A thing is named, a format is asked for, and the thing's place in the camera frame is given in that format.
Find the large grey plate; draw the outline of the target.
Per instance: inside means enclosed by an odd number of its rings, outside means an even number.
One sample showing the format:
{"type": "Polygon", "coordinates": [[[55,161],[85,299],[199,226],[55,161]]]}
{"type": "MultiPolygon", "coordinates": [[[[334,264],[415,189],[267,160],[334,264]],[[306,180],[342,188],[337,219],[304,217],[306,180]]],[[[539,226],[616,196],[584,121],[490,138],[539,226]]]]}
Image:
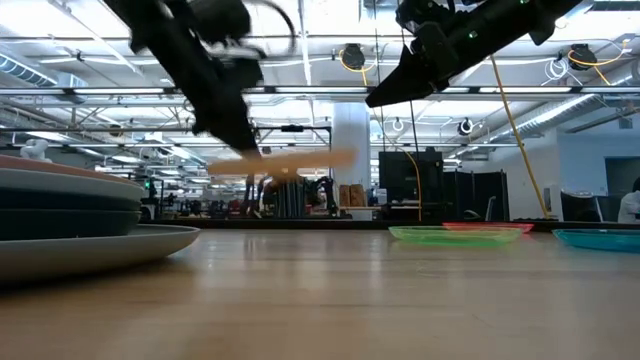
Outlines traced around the large grey plate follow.
{"type": "Polygon", "coordinates": [[[199,236],[194,227],[138,225],[127,235],[0,242],[0,287],[163,259],[199,236]]]}

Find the long ceiling light bar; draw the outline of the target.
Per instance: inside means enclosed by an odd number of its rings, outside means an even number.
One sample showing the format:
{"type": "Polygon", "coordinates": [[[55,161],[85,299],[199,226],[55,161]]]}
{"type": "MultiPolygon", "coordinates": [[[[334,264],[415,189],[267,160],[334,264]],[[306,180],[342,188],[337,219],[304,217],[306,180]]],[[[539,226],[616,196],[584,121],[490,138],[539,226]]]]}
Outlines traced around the long ceiling light bar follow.
{"type": "MultiPolygon", "coordinates": [[[[368,95],[374,91],[372,86],[264,86],[247,90],[248,94],[338,94],[368,95]]],[[[640,86],[507,86],[506,94],[635,94],[640,86]]],[[[0,96],[55,96],[55,95],[174,95],[180,94],[177,88],[0,88],[0,96]]],[[[498,94],[497,86],[454,86],[440,91],[440,94],[498,94]]]]}

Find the green translucent plate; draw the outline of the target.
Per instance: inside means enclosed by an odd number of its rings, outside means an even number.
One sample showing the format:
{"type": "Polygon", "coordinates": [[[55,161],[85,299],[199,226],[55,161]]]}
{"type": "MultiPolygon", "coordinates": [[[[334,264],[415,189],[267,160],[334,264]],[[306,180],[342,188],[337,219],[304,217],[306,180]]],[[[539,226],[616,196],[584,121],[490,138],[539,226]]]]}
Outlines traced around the green translucent plate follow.
{"type": "Polygon", "coordinates": [[[498,247],[519,239],[517,228],[444,226],[392,226],[391,235],[399,241],[433,246],[498,247]]]}

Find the blue translucent plate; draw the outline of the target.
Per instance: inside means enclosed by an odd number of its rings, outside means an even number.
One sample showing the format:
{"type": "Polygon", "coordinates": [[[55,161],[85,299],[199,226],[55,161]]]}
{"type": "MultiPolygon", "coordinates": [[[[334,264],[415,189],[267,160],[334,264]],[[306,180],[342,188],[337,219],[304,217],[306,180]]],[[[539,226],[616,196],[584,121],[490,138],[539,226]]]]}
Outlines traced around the blue translucent plate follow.
{"type": "Polygon", "coordinates": [[[640,230],[557,229],[552,234],[565,245],[576,248],[640,253],[640,230]]]}

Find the red translucent plate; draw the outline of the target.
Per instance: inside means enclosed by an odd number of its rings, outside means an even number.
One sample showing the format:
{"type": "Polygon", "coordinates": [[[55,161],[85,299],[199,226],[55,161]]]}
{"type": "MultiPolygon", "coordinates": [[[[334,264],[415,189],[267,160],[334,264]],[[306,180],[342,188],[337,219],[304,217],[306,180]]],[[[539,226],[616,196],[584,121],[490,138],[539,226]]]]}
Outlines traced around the red translucent plate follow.
{"type": "Polygon", "coordinates": [[[529,233],[534,225],[529,223],[512,222],[444,222],[443,226],[449,230],[462,229],[519,229],[522,233],[529,233]]]}

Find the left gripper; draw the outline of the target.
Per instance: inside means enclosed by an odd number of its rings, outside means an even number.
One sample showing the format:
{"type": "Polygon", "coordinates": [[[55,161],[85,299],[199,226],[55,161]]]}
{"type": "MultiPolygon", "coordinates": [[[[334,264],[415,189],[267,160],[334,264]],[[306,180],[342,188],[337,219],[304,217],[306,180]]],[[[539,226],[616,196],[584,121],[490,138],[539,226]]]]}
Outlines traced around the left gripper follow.
{"type": "Polygon", "coordinates": [[[177,84],[191,103],[195,135],[209,133],[242,157],[261,156],[247,117],[242,91],[263,80],[260,49],[236,49],[223,57],[204,51],[175,50],[177,84]]]}

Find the white robot figure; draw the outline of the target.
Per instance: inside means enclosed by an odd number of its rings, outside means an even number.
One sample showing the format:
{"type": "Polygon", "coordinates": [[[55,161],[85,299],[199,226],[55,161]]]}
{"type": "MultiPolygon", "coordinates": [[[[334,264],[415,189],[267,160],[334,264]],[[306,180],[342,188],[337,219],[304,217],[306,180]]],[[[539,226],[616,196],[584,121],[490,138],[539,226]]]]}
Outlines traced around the white robot figure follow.
{"type": "Polygon", "coordinates": [[[52,160],[46,157],[48,145],[48,141],[44,139],[29,139],[20,149],[20,156],[24,159],[51,163],[52,160]]]}

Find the black partition panels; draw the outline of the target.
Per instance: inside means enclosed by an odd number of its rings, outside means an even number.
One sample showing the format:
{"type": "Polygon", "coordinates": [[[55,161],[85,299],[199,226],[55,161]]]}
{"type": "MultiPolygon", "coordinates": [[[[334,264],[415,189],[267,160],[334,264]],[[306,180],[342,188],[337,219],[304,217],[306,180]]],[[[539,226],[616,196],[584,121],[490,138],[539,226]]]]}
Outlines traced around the black partition panels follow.
{"type": "Polygon", "coordinates": [[[496,197],[493,216],[490,222],[509,221],[509,202],[507,174],[498,172],[445,172],[444,200],[447,220],[464,220],[465,210],[474,210],[485,215],[488,199],[496,197]]]}

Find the grey office chair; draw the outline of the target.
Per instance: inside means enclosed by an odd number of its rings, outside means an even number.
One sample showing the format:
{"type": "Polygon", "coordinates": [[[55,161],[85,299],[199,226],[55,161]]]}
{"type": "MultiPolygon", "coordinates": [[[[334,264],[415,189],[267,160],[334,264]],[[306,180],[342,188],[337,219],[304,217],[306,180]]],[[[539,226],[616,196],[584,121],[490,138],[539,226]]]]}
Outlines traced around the grey office chair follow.
{"type": "Polygon", "coordinates": [[[495,203],[496,203],[496,197],[492,196],[488,199],[484,216],[481,216],[479,213],[475,212],[474,210],[468,209],[463,212],[463,219],[465,221],[470,221],[470,222],[490,222],[492,220],[495,203]]]}

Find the white round pillar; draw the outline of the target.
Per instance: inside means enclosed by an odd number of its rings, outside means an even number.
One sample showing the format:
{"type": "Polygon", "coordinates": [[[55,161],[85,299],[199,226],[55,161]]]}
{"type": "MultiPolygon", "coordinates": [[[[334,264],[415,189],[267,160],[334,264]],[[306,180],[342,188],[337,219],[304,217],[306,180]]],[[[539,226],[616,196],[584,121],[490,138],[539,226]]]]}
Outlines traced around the white round pillar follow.
{"type": "Polygon", "coordinates": [[[352,165],[334,169],[335,182],[361,184],[367,190],[371,184],[370,114],[364,102],[333,104],[332,146],[357,151],[352,165]]]}

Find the silver ventilation duct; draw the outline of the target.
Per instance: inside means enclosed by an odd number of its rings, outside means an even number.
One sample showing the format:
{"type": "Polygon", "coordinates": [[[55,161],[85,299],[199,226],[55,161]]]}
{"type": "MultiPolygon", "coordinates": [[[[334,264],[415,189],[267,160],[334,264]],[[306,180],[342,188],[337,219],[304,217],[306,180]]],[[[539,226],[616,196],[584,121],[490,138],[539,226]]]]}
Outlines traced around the silver ventilation duct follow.
{"type": "Polygon", "coordinates": [[[541,133],[579,116],[601,108],[613,107],[623,100],[640,101],[640,58],[622,66],[610,79],[611,86],[604,82],[598,85],[574,86],[569,97],[551,101],[515,118],[521,137],[541,133]]]}

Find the dark teal plastic plate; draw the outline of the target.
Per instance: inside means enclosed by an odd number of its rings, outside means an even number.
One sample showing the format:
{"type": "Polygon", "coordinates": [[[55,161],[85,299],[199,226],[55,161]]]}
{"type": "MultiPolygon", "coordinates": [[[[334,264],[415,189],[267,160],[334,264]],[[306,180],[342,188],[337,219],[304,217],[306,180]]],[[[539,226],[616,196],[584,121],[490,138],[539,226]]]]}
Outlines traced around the dark teal plastic plate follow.
{"type": "Polygon", "coordinates": [[[127,235],[139,211],[2,209],[0,241],[127,235]]]}
{"type": "Polygon", "coordinates": [[[0,209],[137,211],[140,206],[139,200],[0,188],[0,209]]]}

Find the black table frame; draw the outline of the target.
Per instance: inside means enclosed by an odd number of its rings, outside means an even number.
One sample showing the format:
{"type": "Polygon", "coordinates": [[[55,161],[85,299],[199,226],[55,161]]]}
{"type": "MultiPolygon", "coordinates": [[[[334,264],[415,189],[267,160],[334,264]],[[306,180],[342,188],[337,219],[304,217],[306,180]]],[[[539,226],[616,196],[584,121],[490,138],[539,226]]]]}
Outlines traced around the black table frame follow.
{"type": "MultiPolygon", "coordinates": [[[[146,225],[188,226],[200,229],[306,229],[306,230],[386,230],[393,226],[440,226],[442,222],[417,221],[355,221],[348,219],[209,219],[179,218],[169,220],[141,220],[146,225]]],[[[534,232],[551,232],[556,229],[620,229],[640,230],[640,223],[594,223],[594,222],[559,222],[559,221],[525,221],[533,226],[534,232]]]]}

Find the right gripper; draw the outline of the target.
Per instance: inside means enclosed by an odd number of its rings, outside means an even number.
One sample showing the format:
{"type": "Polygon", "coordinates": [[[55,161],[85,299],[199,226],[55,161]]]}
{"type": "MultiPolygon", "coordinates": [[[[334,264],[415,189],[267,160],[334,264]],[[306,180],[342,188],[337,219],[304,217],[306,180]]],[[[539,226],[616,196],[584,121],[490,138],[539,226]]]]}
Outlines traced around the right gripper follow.
{"type": "Polygon", "coordinates": [[[500,49],[498,14],[419,14],[397,67],[366,97],[373,107],[423,99],[500,49]]]}

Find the black cabinet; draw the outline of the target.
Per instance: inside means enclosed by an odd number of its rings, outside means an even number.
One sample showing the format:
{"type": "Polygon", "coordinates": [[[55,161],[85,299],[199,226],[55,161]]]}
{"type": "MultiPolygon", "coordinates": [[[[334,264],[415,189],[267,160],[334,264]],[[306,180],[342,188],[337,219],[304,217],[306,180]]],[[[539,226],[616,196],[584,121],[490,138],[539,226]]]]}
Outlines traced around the black cabinet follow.
{"type": "Polygon", "coordinates": [[[446,205],[441,152],[379,152],[378,160],[379,187],[386,190],[388,201],[415,200],[423,220],[442,217],[446,205]]]}

